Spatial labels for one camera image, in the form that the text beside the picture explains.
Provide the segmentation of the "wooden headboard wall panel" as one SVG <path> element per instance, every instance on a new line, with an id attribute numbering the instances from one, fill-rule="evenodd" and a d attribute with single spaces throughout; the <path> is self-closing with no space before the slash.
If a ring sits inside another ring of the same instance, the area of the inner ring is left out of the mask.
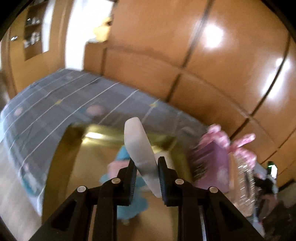
<path id="1" fill-rule="evenodd" d="M 109 38 L 84 69 L 218 123 L 260 164 L 295 179 L 295 32 L 266 1 L 117 1 Z"/>

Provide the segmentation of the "blue plush toy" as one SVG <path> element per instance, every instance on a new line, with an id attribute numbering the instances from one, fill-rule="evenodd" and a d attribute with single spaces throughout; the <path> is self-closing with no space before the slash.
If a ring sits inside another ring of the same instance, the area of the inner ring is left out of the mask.
<path id="1" fill-rule="evenodd" d="M 130 154 L 128 153 L 125 146 L 122 146 L 119 149 L 118 153 L 116 154 L 115 160 L 130 161 Z M 109 180 L 111 179 L 109 179 L 108 177 L 108 170 L 107 170 L 107 173 L 102 175 L 102 177 L 100 178 L 100 183 L 103 184 Z M 125 225 L 127 225 L 132 218 L 135 218 L 141 212 L 147 210 L 149 206 L 147 199 L 142 197 L 142 191 L 144 190 L 145 187 L 147 187 L 147 185 L 138 171 L 133 184 L 134 185 L 132 189 L 132 196 L 129 197 L 128 199 L 130 201 L 130 204 L 128 206 L 126 205 L 117 206 L 117 219 L 120 220 Z"/>

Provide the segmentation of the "pink cloth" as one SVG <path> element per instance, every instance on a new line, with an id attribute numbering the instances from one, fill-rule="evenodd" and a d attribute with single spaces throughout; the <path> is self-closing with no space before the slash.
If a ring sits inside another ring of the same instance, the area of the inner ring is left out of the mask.
<path id="1" fill-rule="evenodd" d="M 108 177 L 109 179 L 117 177 L 119 170 L 125 168 L 129 165 L 128 160 L 115 160 L 111 162 L 108 166 Z"/>

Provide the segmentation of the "grey patterned bed sheet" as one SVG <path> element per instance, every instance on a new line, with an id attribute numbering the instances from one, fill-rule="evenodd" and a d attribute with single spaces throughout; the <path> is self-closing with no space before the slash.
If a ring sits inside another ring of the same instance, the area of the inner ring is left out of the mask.
<path id="1" fill-rule="evenodd" d="M 29 200 L 42 214 L 44 188 L 55 150 L 73 123 L 122 129 L 138 117 L 148 133 L 197 143 L 206 126 L 185 112 L 122 83 L 60 69 L 29 85 L 1 112 L 1 138 Z"/>

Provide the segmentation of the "wooden shelf cabinet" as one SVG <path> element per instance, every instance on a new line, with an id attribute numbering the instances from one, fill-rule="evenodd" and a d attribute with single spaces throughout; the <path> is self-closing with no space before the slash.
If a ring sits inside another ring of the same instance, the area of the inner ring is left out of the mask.
<path id="1" fill-rule="evenodd" d="M 31 1 L 1 40 L 1 79 L 9 98 L 65 67 L 73 1 Z"/>

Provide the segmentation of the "purple box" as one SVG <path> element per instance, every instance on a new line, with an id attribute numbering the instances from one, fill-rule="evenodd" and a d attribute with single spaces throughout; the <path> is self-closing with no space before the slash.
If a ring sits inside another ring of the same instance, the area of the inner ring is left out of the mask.
<path id="1" fill-rule="evenodd" d="M 223 193 L 229 191 L 228 153 L 215 142 L 194 149 L 190 167 L 195 187 L 208 189 L 214 186 Z"/>

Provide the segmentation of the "white foam sponge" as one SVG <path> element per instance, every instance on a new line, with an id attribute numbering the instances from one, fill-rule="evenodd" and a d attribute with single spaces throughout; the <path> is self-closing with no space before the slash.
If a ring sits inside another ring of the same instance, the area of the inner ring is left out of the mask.
<path id="1" fill-rule="evenodd" d="M 124 143 L 127 152 L 137 167 L 140 175 L 155 197 L 160 198 L 158 165 L 139 118 L 130 118 L 125 122 Z"/>

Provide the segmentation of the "pink spotted plush giraffe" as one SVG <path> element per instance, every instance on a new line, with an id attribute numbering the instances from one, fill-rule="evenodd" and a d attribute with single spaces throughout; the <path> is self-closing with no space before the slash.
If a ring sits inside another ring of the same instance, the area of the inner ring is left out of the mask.
<path id="1" fill-rule="evenodd" d="M 242 158 L 248 167 L 253 170 L 257 161 L 257 156 L 254 152 L 245 149 L 243 146 L 254 141 L 255 138 L 256 135 L 254 133 L 249 133 L 235 140 L 234 142 L 230 142 L 230 138 L 228 137 L 227 133 L 221 129 L 221 126 L 218 124 L 213 124 L 208 127 L 207 132 L 201 137 L 198 148 L 203 148 L 211 142 L 215 142 L 228 153 L 233 153 L 236 156 Z"/>

